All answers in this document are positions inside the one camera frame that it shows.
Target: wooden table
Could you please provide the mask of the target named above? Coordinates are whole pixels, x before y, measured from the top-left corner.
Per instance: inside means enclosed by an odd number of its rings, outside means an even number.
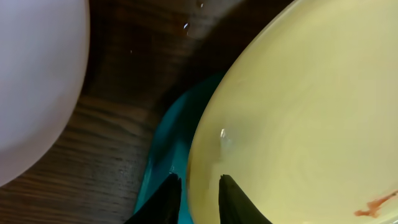
[[[155,128],[185,90],[226,71],[290,0],[92,0],[74,114],[41,160],[0,188],[0,223],[123,223]]]

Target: yellow plate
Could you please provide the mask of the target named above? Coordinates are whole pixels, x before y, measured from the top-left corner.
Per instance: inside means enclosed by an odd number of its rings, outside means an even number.
[[[229,174],[273,224],[393,223],[397,159],[398,1],[295,1],[209,102],[190,209],[197,224],[219,223]]]

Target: food residue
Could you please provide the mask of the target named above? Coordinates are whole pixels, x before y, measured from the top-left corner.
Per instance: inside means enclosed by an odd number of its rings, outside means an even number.
[[[362,210],[358,210],[356,212],[354,212],[355,216],[369,216],[369,217],[373,217],[373,218],[377,218],[379,216],[379,214],[377,213],[378,210],[380,210],[380,206],[388,201],[390,198],[395,197],[398,194],[398,190],[396,190],[395,192],[380,198],[380,199],[376,199],[373,200],[371,202],[367,203],[368,209],[367,211],[362,211]]]

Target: plate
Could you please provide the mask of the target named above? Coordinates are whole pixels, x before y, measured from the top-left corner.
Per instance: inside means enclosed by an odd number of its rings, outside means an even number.
[[[80,94],[89,47],[83,0],[0,0],[0,186],[51,147]]]
[[[398,220],[398,1],[299,0],[235,61],[190,151],[193,221],[230,175],[273,224]]]

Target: white plate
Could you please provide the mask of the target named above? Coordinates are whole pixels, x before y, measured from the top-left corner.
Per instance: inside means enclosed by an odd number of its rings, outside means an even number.
[[[295,1],[201,118],[188,181],[195,223],[220,222],[222,174],[273,224],[396,223],[397,99],[398,1]],[[356,216],[388,195],[378,217]]]
[[[88,1],[0,0],[0,186],[38,161],[80,94]]]

